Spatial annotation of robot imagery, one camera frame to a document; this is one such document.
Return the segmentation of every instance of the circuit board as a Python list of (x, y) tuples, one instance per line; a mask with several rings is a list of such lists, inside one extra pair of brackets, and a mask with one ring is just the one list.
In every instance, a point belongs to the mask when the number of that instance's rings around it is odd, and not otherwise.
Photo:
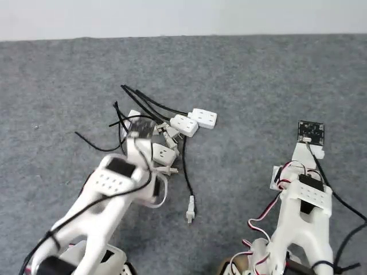
[(141, 118), (131, 123), (129, 135), (130, 138), (151, 139), (153, 136), (155, 122), (150, 119)]
[(325, 125), (323, 123), (300, 120), (298, 122), (298, 142), (310, 138), (310, 144), (323, 146), (325, 141)]

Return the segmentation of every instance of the white bracket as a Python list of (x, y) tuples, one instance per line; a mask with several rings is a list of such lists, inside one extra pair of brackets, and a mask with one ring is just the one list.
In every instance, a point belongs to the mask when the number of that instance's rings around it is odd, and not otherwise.
[[(271, 274), (283, 274), (287, 249), (292, 243), (304, 249), (310, 265), (320, 260), (333, 262), (329, 244), (332, 190), (324, 188), (322, 192), (294, 180), (282, 191), (278, 226), (267, 245)], [(301, 200), (316, 206), (310, 214), (300, 211)], [(322, 275), (333, 274), (333, 269), (327, 265), (319, 265), (315, 271)]]

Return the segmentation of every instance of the wire connector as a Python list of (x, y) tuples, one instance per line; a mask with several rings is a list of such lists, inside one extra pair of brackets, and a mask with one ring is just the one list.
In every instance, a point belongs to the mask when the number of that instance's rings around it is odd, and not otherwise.
[(163, 132), (163, 137), (166, 140), (166, 144), (168, 146), (168, 148), (174, 150), (176, 152), (176, 155), (179, 155), (179, 151), (177, 149), (177, 143), (174, 142), (174, 140), (172, 139), (172, 137), (170, 137), (170, 135), (167, 132)]
[(188, 219), (188, 224), (191, 225), (194, 218), (195, 218), (195, 198), (194, 196), (190, 196), (189, 207), (186, 212), (186, 219)]
[(172, 168), (170, 166), (160, 166), (155, 168), (157, 171), (161, 172), (162, 174), (170, 176), (171, 174), (178, 174), (177, 168)]

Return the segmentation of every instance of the white robotic arm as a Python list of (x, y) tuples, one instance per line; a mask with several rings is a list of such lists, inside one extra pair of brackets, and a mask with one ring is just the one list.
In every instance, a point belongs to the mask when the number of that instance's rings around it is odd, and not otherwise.
[[(156, 177), (165, 183), (165, 196), (167, 191), (167, 178), (153, 168), (151, 140), (138, 137), (131, 132), (127, 139), (128, 157), (103, 158), (76, 202), (35, 251), (32, 275), (119, 275), (123, 270), (128, 274), (125, 253), (108, 241), (133, 201), (152, 208), (161, 205), (154, 204)], [(69, 247), (78, 237), (86, 240)]]

